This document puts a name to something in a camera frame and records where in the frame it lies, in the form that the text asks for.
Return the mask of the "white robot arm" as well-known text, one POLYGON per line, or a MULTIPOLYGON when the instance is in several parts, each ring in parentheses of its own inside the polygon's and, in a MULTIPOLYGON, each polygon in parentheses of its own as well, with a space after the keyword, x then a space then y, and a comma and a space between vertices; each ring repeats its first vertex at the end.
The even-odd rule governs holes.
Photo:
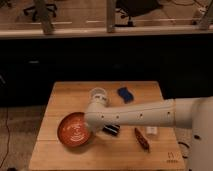
POLYGON ((93 95, 85 111, 93 132, 104 125, 142 125, 192 130, 188 171, 213 171, 213 97, 178 98, 107 107, 104 95, 93 95))

